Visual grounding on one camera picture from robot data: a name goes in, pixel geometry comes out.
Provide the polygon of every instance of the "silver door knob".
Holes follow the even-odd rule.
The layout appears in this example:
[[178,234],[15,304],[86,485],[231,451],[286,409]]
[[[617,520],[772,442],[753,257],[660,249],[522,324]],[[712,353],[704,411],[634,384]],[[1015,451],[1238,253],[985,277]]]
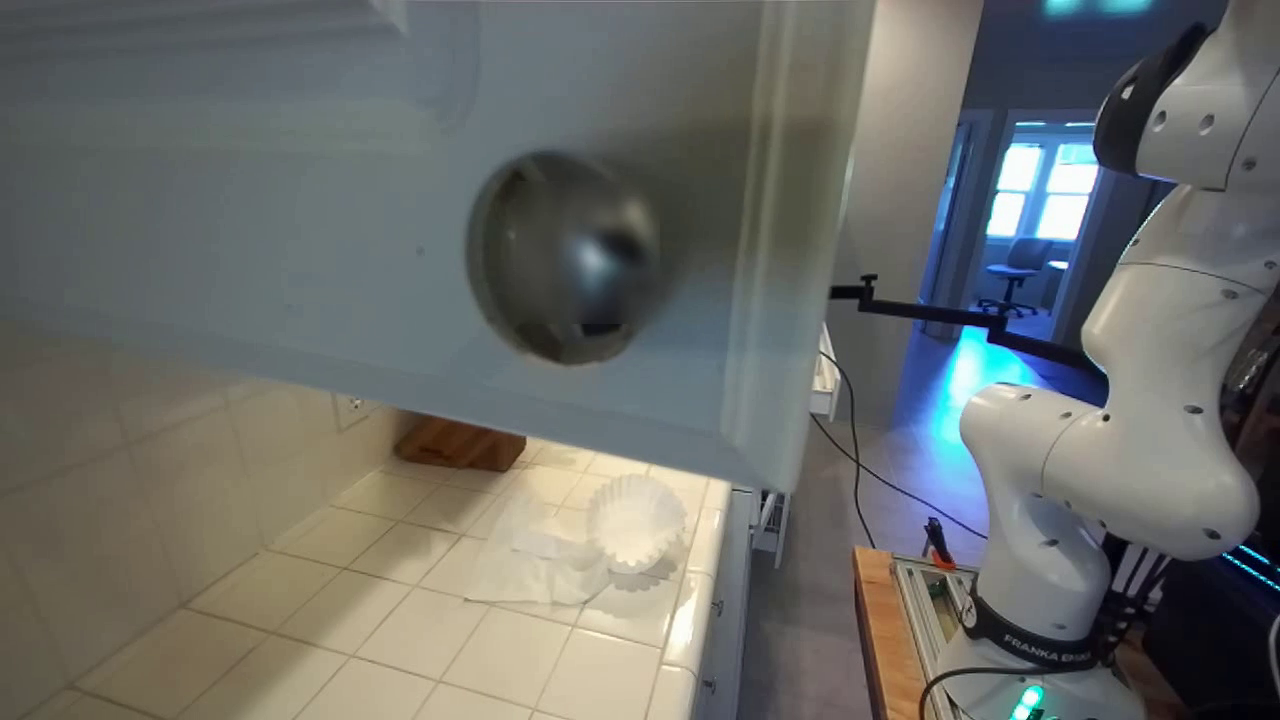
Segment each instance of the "silver door knob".
[[472,296],[516,347],[591,366],[627,347],[654,296],[654,228],[599,166],[538,152],[481,194],[469,234]]

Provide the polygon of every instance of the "small bowl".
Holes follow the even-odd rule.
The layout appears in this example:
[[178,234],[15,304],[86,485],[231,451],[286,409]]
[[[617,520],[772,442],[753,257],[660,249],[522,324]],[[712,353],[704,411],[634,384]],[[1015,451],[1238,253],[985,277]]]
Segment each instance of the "small bowl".
[[681,554],[685,505],[669,485],[617,481],[591,496],[591,546],[617,575],[643,575]]

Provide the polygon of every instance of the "door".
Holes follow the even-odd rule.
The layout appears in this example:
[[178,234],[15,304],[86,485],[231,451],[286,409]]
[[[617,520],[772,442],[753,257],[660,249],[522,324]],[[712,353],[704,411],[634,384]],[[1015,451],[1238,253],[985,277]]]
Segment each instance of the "door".
[[[0,3],[0,314],[791,489],[861,3]],[[603,366],[499,342],[483,181],[608,166],[658,304]]]

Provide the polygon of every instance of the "white robot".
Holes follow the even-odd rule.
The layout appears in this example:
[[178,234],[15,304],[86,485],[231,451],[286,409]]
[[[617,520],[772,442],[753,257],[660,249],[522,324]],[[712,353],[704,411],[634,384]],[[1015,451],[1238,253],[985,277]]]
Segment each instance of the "white robot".
[[[1104,409],[998,384],[965,409],[991,541],[936,686],[980,720],[1141,720],[1097,655],[1114,583],[1102,537],[1207,560],[1257,523],[1221,428],[1221,380],[1280,281],[1280,0],[1233,0],[1132,70],[1102,111],[1110,169],[1176,181],[1086,324]],[[971,669],[1043,672],[1029,680]]]

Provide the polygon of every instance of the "electrical outlet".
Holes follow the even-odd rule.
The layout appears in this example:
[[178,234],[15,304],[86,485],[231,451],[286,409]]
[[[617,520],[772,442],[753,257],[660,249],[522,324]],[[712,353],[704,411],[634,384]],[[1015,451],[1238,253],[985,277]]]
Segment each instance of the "electrical outlet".
[[359,395],[333,395],[333,426],[338,426],[338,432],[350,432],[350,428],[366,426],[366,415],[369,415],[369,401],[359,401]]

